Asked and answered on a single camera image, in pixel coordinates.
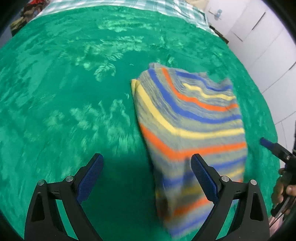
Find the striped towel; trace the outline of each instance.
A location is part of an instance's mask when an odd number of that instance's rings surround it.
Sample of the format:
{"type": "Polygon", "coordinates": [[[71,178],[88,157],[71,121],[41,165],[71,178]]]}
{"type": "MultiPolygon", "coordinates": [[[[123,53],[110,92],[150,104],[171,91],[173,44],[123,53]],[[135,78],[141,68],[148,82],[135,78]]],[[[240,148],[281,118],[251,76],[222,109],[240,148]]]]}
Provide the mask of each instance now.
{"type": "Polygon", "coordinates": [[[131,88],[154,165],[157,214],[172,237],[186,235],[213,206],[191,170],[191,156],[199,153],[220,175],[242,179],[247,144],[232,84],[152,63],[131,88]]]}

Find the plaid sheet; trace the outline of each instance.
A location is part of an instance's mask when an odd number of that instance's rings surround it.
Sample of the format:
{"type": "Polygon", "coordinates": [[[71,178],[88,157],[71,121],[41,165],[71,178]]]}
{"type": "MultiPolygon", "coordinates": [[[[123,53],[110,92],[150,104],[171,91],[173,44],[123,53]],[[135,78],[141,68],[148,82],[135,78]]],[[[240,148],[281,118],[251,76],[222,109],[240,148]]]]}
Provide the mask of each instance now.
{"type": "Polygon", "coordinates": [[[167,16],[182,18],[188,23],[216,35],[209,28],[205,13],[183,0],[52,0],[36,18],[60,11],[100,5],[124,6],[159,12],[167,16]]]}

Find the green bedsheet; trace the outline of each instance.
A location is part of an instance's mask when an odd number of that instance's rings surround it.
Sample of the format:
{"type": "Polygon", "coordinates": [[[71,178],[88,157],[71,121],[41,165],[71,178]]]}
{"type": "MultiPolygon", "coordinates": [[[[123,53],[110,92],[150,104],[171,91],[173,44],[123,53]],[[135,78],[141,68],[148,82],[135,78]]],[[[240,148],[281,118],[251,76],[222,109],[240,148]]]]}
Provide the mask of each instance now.
{"type": "Polygon", "coordinates": [[[0,50],[0,209],[20,235],[37,181],[61,181],[98,152],[104,169],[82,207],[100,236],[171,239],[156,216],[153,175],[130,89],[130,80],[150,62],[207,72],[215,81],[230,78],[248,144],[244,179],[258,181],[270,210],[279,162],[259,139],[276,141],[275,127],[263,96],[227,45],[179,18],[101,6],[40,17],[0,50]]]}

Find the screw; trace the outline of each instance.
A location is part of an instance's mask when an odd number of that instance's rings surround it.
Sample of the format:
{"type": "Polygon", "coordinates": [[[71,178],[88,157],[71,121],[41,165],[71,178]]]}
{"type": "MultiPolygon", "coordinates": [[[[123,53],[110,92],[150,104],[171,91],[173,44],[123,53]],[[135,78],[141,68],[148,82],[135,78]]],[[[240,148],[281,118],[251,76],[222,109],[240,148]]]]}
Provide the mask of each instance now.
{"type": "Polygon", "coordinates": [[[42,186],[45,183],[45,181],[43,179],[39,180],[39,182],[37,183],[39,186],[42,186]]]}
{"type": "Polygon", "coordinates": [[[221,179],[224,182],[228,182],[229,181],[229,177],[227,177],[227,176],[222,176],[221,179]]]}
{"type": "Polygon", "coordinates": [[[73,179],[74,179],[73,176],[67,176],[67,177],[66,177],[66,181],[67,181],[67,182],[72,182],[73,179]]]}
{"type": "Polygon", "coordinates": [[[252,180],[251,180],[251,184],[254,185],[254,186],[257,185],[256,180],[252,179],[252,180]]]}

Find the yellow stripe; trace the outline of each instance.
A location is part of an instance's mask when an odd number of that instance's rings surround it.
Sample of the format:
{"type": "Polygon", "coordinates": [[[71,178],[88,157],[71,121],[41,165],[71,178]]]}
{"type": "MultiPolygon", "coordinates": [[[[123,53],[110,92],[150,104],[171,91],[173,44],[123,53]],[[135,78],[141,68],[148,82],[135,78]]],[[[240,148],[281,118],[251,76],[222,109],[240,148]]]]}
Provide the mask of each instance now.
{"type": "Polygon", "coordinates": [[[235,135],[244,133],[243,128],[213,131],[213,132],[207,132],[207,133],[193,132],[193,131],[187,131],[181,128],[176,128],[172,126],[169,122],[167,122],[166,119],[164,119],[164,117],[161,115],[158,109],[153,105],[151,99],[149,98],[144,88],[141,86],[140,82],[138,80],[135,80],[135,81],[136,82],[132,80],[132,83],[131,83],[132,92],[135,93],[135,91],[137,91],[139,93],[141,99],[146,104],[148,110],[153,115],[153,117],[174,136],[180,136],[183,138],[190,138],[190,139],[207,139],[207,138],[235,136],[235,135]]]}
{"type": "Polygon", "coordinates": [[[183,85],[189,89],[189,90],[195,90],[195,91],[198,91],[200,93],[200,95],[204,98],[221,98],[221,99],[224,99],[224,100],[233,100],[235,99],[235,96],[228,96],[228,95],[223,95],[223,94],[216,94],[216,95],[207,95],[205,94],[203,91],[202,91],[202,88],[198,87],[198,86],[192,86],[192,85],[189,85],[187,83],[183,83],[183,85]]]}
{"type": "MultiPolygon", "coordinates": [[[[229,178],[233,178],[239,174],[242,174],[243,172],[244,172],[244,168],[240,168],[240,169],[237,169],[236,171],[233,171],[233,172],[227,174],[226,176],[229,178]]],[[[182,197],[182,196],[187,196],[187,195],[199,194],[201,192],[202,192],[201,186],[188,187],[188,188],[185,188],[181,191],[180,196],[178,196],[178,198],[182,197]]],[[[155,198],[161,198],[161,197],[164,197],[164,195],[161,193],[161,191],[155,190],[155,198]]]]}

